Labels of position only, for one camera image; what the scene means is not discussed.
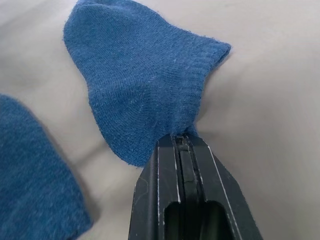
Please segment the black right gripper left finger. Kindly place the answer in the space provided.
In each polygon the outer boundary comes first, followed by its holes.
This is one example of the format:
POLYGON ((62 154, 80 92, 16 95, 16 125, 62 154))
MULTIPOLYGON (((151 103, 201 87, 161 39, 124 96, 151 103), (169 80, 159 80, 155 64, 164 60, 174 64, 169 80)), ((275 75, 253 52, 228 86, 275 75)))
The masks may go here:
POLYGON ((181 151, 186 135, 158 140, 133 193, 128 240, 188 240, 181 151))

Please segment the blue ankle sock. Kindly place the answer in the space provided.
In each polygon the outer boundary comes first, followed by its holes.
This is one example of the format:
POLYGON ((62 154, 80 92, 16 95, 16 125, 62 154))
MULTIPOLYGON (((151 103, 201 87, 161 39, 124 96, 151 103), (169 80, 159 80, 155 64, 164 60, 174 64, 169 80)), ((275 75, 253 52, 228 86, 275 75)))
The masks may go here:
POLYGON ((161 137, 196 133, 205 80, 231 50, 133 0, 78 0, 63 41, 103 138, 136 167, 161 137))
POLYGON ((76 240, 92 224, 73 173, 42 125, 0 94, 0 240, 76 240))

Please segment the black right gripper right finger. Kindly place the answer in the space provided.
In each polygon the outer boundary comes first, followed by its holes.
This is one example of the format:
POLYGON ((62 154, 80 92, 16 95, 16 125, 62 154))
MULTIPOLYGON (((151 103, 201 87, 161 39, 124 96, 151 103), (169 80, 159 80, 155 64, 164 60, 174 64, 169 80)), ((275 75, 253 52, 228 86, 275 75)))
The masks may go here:
POLYGON ((184 137, 201 189, 199 240, 263 240, 235 178, 202 138, 184 137))

